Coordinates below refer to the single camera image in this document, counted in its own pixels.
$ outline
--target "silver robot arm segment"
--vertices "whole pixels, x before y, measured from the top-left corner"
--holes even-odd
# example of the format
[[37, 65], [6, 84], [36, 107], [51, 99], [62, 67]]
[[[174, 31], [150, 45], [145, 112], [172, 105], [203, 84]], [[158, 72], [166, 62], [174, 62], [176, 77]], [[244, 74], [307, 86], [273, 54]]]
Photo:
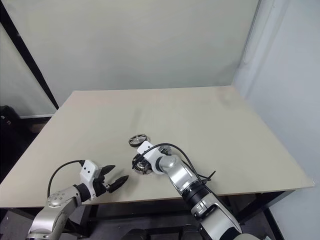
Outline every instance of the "silver robot arm segment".
[[[139, 148], [142, 154], [153, 145], [145, 141]], [[242, 233], [239, 223], [218, 197], [195, 176], [177, 155], [164, 155], [156, 148], [144, 155], [155, 173], [167, 174], [172, 185], [199, 220], [199, 232], [208, 240], [231, 239]]]
[[26, 239], [59, 239], [69, 216], [81, 202], [81, 193], [75, 186], [49, 196], [45, 207], [35, 216]]

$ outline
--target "black table frame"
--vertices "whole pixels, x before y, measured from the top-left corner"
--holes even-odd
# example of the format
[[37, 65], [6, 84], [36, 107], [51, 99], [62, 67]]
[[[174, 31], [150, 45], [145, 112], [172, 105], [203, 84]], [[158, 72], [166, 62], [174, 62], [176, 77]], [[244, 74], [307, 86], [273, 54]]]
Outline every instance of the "black table frame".
[[[233, 214], [238, 222], [243, 225], [253, 216], [263, 212], [269, 222], [274, 236], [276, 237], [276, 240], [283, 240], [283, 236], [269, 210], [269, 207], [292, 192], [293, 190], [258, 193], [256, 194], [255, 200], [238, 213], [234, 212]], [[38, 212], [42, 210], [42, 207], [7, 208], [7, 210], [33, 220]], [[172, 215], [190, 215], [190, 209], [182, 198], [86, 205], [80, 224], [75, 222], [71, 222], [70, 224], [70, 222], [67, 222], [64, 233], [72, 234], [81, 239], [90, 236], [94, 229], [95, 222], [97, 221]]]

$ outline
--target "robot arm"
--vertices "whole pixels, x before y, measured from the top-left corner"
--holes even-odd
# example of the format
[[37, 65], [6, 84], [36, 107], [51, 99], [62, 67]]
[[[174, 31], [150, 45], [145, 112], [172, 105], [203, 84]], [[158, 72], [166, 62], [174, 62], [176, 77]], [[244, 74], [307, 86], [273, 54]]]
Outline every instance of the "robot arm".
[[[153, 145], [145, 141], [138, 148], [143, 154]], [[165, 155], [154, 148], [144, 155], [156, 174], [168, 175], [171, 183], [199, 220], [199, 232], [208, 240], [234, 239], [242, 233], [239, 223], [218, 197], [177, 155]]]
[[114, 192], [128, 179], [118, 178], [111, 185], [104, 185], [104, 175], [115, 166], [98, 167], [86, 160], [80, 172], [81, 184], [73, 185], [50, 195], [44, 208], [35, 216], [27, 240], [58, 240], [72, 212], [87, 200], [99, 197], [106, 191]]

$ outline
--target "table leg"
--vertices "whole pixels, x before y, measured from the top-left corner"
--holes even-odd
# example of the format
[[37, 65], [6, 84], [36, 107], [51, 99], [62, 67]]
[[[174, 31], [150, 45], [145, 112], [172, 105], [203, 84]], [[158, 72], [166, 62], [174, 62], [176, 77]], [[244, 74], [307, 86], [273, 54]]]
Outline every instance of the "table leg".
[[235, 216], [235, 218], [238, 220], [240, 224], [243, 224], [253, 216], [263, 212], [264, 210], [266, 210], [276, 202], [280, 201], [284, 197], [288, 196], [292, 192], [293, 190], [259, 193], [257, 194], [256, 199], [252, 201], [244, 209], [242, 209]]
[[276, 240], [285, 240], [269, 208], [263, 211]]
[[91, 233], [94, 231], [96, 226], [96, 222], [91, 221], [92, 218], [95, 218], [97, 215], [99, 205], [86, 205], [84, 207], [84, 211], [80, 220], [80, 228], [82, 230], [82, 236], [78, 236], [78, 238], [89, 237]]
[[64, 226], [63, 233], [68, 233], [73, 236], [76, 236], [77, 239], [83, 239], [83, 238], [89, 238], [90, 237], [90, 231], [89, 226], [81, 226], [78, 223], [75, 223], [74, 221], [68, 220]]

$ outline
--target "white wall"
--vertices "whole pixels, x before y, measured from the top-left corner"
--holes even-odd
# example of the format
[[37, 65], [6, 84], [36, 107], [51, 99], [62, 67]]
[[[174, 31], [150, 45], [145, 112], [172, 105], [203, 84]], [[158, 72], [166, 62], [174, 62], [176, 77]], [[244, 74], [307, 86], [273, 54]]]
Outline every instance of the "white wall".
[[258, 48], [234, 85], [316, 184], [270, 208], [284, 238], [319, 239], [320, 1], [275, 0], [259, 27]]
[[53, 114], [53, 106], [0, 25], [0, 105], [13, 107], [23, 116]]
[[231, 84], [258, 0], [3, 0], [57, 103]]

